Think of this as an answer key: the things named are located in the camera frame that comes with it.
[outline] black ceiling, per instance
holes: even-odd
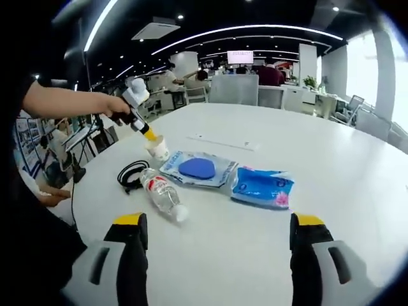
[[[82,37],[74,39],[75,45],[85,45],[86,39],[108,0],[97,1],[85,12],[81,23]],[[366,6],[358,0],[118,0],[107,18],[105,18],[87,53],[91,83],[115,78],[130,65],[134,68],[126,75],[140,75],[162,66],[163,62],[176,51],[187,50],[198,52],[198,57],[227,50],[283,50],[297,52],[301,41],[269,36],[294,36],[315,41],[317,52],[322,55],[328,47],[332,50],[341,47],[346,41],[312,34],[305,31],[279,28],[255,28],[224,31],[202,36],[177,46],[166,49],[156,55],[154,51],[186,37],[225,27],[244,26],[249,24],[282,24],[289,26],[312,27],[345,39],[354,36],[367,27]],[[333,5],[340,11],[333,11]],[[183,20],[177,20],[182,14]],[[171,18],[181,26],[177,31],[159,40],[133,41],[131,38],[139,32],[152,17]],[[260,36],[260,38],[241,38],[221,40],[213,43],[206,41],[239,37]],[[296,59],[296,55],[273,54]]]

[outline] white cup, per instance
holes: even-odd
[[[157,161],[167,161],[170,153],[167,149],[164,137],[159,135],[154,142],[147,142],[145,146],[147,152]]]

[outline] bottle label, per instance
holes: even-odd
[[[147,189],[154,192],[159,188],[166,187],[167,185],[167,180],[164,177],[156,176],[150,180],[149,184],[147,185]]]

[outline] plastic bag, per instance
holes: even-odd
[[[215,168],[214,177],[207,180],[200,180],[198,178],[196,179],[194,177],[188,177],[181,174],[179,172],[179,166],[182,163],[194,158],[208,159],[209,161],[213,162]],[[180,182],[181,184],[220,188],[227,182],[229,175],[237,167],[237,164],[238,163],[235,161],[230,161],[229,159],[204,152],[177,151],[170,156],[159,171],[171,179]]]
[[[231,198],[265,209],[289,208],[289,194],[294,182],[284,171],[238,168],[231,186]]]

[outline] potted plant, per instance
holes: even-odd
[[[304,84],[307,87],[310,87],[311,89],[316,90],[317,89],[317,80],[310,75],[307,76],[307,78],[303,79]]]

